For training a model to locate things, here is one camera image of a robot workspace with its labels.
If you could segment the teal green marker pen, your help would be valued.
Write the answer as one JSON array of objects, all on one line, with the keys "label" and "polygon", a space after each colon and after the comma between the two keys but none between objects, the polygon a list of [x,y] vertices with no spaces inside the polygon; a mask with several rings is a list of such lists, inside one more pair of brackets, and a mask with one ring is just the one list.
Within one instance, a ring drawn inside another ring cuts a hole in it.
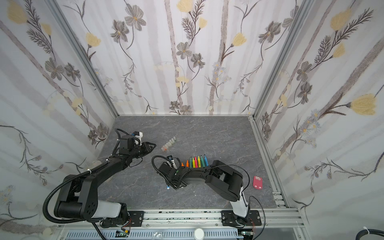
[{"label": "teal green marker pen", "polygon": [[204,168],[206,165],[205,165],[205,160],[204,160],[202,155],[200,155],[200,160],[201,160],[201,166],[202,166],[202,168]]}]

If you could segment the thick blue marker pen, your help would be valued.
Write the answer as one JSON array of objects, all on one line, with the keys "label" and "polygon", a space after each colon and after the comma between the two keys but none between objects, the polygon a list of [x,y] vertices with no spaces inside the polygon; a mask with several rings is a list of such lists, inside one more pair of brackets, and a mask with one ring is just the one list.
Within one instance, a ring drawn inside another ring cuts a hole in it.
[{"label": "thick blue marker pen", "polygon": [[206,166],[206,167],[209,166],[208,159],[207,159],[207,156],[206,156],[206,155],[204,155],[204,161],[205,161],[205,166]]}]

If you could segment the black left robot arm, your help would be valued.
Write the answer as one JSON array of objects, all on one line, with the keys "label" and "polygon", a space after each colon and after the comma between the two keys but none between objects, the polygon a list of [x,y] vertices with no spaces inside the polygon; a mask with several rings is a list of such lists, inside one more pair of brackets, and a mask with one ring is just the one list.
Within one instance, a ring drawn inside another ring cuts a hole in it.
[{"label": "black left robot arm", "polygon": [[99,200],[98,188],[114,174],[128,168],[134,159],[142,159],[155,148],[156,144],[142,142],[138,135],[120,137],[112,154],[101,165],[65,178],[58,189],[55,217],[66,219],[66,223],[120,218],[124,205]]}]

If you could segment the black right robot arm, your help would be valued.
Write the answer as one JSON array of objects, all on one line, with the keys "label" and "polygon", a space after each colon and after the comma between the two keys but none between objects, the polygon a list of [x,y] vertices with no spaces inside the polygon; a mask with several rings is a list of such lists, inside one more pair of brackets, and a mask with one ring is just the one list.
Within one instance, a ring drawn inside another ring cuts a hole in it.
[{"label": "black right robot arm", "polygon": [[175,190],[191,184],[204,183],[231,203],[233,213],[237,217],[244,219],[249,215],[249,205],[244,196],[243,175],[230,165],[215,160],[204,168],[180,166],[175,169],[162,163],[159,168],[154,167],[154,169],[164,178],[166,184]]}]

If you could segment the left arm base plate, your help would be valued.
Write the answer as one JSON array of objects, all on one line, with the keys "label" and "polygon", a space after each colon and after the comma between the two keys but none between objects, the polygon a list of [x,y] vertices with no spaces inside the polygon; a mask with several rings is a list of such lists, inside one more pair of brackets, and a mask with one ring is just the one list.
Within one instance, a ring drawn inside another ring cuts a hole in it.
[{"label": "left arm base plate", "polygon": [[105,218],[100,222],[102,228],[112,227],[141,227],[144,220],[144,211],[123,210],[116,218]]}]

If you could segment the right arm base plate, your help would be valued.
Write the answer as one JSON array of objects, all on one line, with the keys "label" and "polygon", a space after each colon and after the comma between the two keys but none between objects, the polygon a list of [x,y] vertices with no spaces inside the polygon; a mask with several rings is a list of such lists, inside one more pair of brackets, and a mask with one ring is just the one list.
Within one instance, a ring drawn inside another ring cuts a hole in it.
[{"label": "right arm base plate", "polygon": [[223,226],[233,228],[262,225],[260,213],[257,210],[249,210],[244,218],[235,215],[233,211],[221,211],[221,221]]}]

